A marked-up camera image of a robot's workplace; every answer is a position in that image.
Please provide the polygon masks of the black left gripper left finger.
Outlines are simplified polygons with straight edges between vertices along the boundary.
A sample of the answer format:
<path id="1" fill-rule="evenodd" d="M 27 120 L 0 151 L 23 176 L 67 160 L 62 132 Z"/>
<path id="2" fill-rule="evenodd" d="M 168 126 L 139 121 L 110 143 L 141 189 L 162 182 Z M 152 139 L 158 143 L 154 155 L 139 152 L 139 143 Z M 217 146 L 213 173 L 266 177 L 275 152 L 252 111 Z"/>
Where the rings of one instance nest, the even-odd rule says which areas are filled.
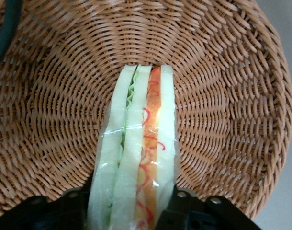
<path id="1" fill-rule="evenodd" d="M 93 175 L 57 200 L 33 196 L 0 216 L 0 230 L 86 230 Z"/>

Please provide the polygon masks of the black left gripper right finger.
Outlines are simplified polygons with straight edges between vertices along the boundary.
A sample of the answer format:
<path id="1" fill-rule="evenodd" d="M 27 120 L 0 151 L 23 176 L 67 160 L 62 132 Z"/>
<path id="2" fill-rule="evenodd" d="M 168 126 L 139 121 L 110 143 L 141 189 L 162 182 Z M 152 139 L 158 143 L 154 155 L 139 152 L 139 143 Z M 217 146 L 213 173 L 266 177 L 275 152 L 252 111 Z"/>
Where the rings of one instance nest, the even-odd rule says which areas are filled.
<path id="1" fill-rule="evenodd" d="M 201 201 L 190 189 L 174 186 L 158 230 L 258 230 L 259 226 L 223 196 Z"/>

